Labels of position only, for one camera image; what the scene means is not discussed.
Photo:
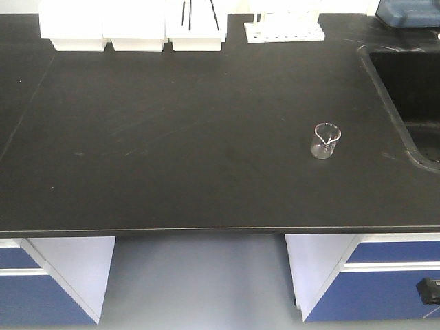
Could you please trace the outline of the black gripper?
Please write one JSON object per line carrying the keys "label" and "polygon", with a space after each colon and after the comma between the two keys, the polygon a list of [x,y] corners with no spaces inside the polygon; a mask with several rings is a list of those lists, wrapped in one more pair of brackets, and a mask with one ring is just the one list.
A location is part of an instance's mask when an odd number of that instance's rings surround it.
{"label": "black gripper", "polygon": [[439,297],[439,279],[423,278],[416,284],[420,299],[424,305],[438,305]]}

